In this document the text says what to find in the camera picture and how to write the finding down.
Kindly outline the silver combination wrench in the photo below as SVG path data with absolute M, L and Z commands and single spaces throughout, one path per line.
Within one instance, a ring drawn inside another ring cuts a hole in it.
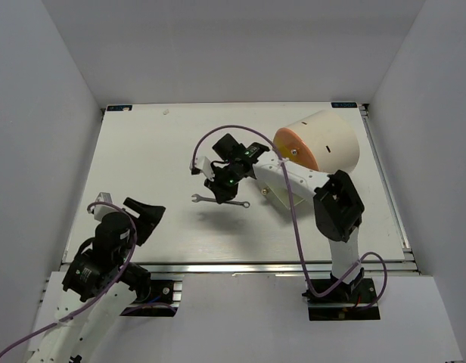
M 248 201 L 237 201 L 237 200 L 227 200 L 224 202 L 218 202 L 215 198 L 212 197 L 204 197 L 199 194 L 192 194 L 191 201 L 193 203 L 199 202 L 207 202 L 207 203 L 216 203 L 216 204 L 228 204 L 228 205 L 235 205 L 235 206 L 242 206 L 243 208 L 249 208 L 250 203 Z

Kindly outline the orange top drawer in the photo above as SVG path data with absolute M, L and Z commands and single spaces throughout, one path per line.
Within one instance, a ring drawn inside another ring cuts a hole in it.
M 280 151 L 283 158 L 304 166 L 308 169 L 319 171 L 317 161 L 312 151 L 294 131 L 288 128 L 280 128 L 274 136 L 274 145 Z

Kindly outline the white cylindrical drawer cabinet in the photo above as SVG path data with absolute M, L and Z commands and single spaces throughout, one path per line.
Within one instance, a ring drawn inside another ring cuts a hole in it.
M 322 110 L 282 127 L 296 132 L 315 157 L 319 172 L 352 172 L 359 161 L 360 147 L 352 126 L 330 110 Z

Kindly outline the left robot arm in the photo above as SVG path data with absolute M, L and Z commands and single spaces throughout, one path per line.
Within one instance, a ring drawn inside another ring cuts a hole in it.
M 166 209 L 132 198 L 123 205 L 113 205 L 110 195 L 101 193 L 88 206 L 98 225 L 67 269 L 55 321 L 30 362 L 88 362 L 121 314 L 166 306 L 164 288 L 147 269 L 131 261 L 135 248 L 151 236 Z

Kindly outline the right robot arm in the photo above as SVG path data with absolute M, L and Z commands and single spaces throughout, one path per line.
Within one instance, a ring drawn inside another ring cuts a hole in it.
M 226 134 L 213 150 L 218 162 L 193 156 L 190 170 L 194 175 L 205 175 L 204 185 L 213 192 L 215 201 L 222 204 L 235 199 L 239 183 L 253 178 L 270 189 L 285 188 L 290 208 L 295 197 L 310 203 L 315 225 L 328 240 L 332 261 L 332 285 L 322 293 L 310 286 L 312 296 L 335 295 L 344 302 L 357 296 L 364 277 L 358 238 L 365 207 L 350 176 L 342 170 L 329 174 L 296 164 L 282 157 L 270 141 L 246 147 Z

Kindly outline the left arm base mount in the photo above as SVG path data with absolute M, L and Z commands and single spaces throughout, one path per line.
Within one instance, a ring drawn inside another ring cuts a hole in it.
M 181 295 L 181 281 L 152 280 L 149 295 L 134 301 L 121 315 L 125 317 L 172 318 L 176 315 Z

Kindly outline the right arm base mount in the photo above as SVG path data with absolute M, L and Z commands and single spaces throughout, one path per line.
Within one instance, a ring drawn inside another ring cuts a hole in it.
M 324 297 L 316 297 L 309 290 L 302 293 L 310 321 L 379 321 L 381 314 L 377 303 L 374 282 L 363 278 L 350 295 L 339 287 Z

